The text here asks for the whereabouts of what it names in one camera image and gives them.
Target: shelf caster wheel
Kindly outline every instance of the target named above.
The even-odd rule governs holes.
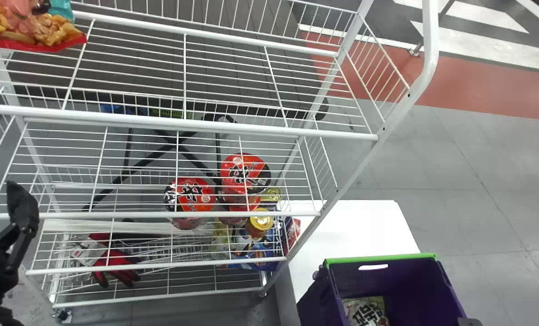
[[[58,319],[62,324],[70,324],[72,321],[72,310],[66,308],[56,310],[52,317]]]

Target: red packaging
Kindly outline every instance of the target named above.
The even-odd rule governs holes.
[[[198,177],[180,177],[178,185],[173,180],[166,187],[165,207],[174,212],[209,212],[215,204],[215,194],[209,184]],[[203,223],[206,217],[176,217],[171,223],[181,230],[191,230]]]
[[[44,0],[0,0],[0,48],[57,52],[86,43],[86,36],[72,24],[73,17],[52,15],[48,9],[50,2]]]
[[[237,153],[221,164],[221,178],[221,198],[233,204],[229,206],[230,210],[253,211],[261,202],[261,193],[271,182],[271,171],[259,157]]]
[[[283,254],[288,254],[288,252],[290,252],[290,249],[294,246],[294,243],[296,243],[296,240],[300,236],[300,232],[301,221],[294,219],[293,217],[286,217],[285,235],[283,233],[281,235],[281,247],[283,248]]]

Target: gold can lid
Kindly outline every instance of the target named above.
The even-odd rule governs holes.
[[[277,187],[267,188],[261,194],[261,201],[279,201],[281,198],[281,190]]]
[[[267,208],[259,207],[255,211],[268,211]],[[273,216],[252,216],[249,223],[259,231],[267,231],[273,226]]]

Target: red floor stripe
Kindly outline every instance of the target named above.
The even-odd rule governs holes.
[[[317,34],[310,33],[309,39],[316,40]],[[327,46],[315,43],[308,43],[308,46],[331,50]],[[365,47],[362,56],[355,60],[358,68],[362,61],[365,62],[359,71],[360,74],[366,72],[362,80],[364,83],[369,80],[368,88],[376,85],[372,89],[372,97],[378,96],[379,100],[385,98],[390,88],[386,86],[382,89],[382,87],[388,78],[391,78],[388,85],[393,85],[394,81],[397,80],[396,74],[391,76],[391,69],[389,67],[384,69],[386,64],[384,61],[377,66],[377,62],[381,58],[381,52],[377,52],[377,56],[374,57],[377,45],[356,41],[349,53],[353,53],[353,49],[356,47],[359,47],[358,49]],[[405,49],[392,46],[383,47],[406,81],[412,84],[422,70],[424,58],[412,57]],[[314,59],[327,61],[327,58],[319,56],[314,56]],[[316,68],[321,73],[327,71],[322,67]],[[342,71],[356,97],[369,99],[368,93],[360,82],[360,77],[356,75],[348,62],[342,64]],[[380,76],[381,82],[376,84],[375,81]],[[340,89],[339,87],[333,87],[333,89],[334,91],[330,91],[329,95],[350,96],[348,93],[335,91],[335,89]],[[398,95],[394,91],[390,94],[388,101],[395,101]],[[539,119],[539,72],[442,55],[439,58],[433,80],[417,104]]]

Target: noodle cup lid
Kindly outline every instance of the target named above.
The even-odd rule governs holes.
[[[173,180],[170,186],[167,186],[167,194],[171,197],[171,190],[175,188]],[[176,186],[176,204],[177,209],[182,212],[209,212],[215,204],[215,194],[209,184],[198,177],[180,177]],[[199,217],[189,217],[189,219],[198,219]]]
[[[271,183],[271,171],[265,162],[255,155],[237,153],[228,156],[221,164],[223,186],[231,187],[238,194],[262,192]]]

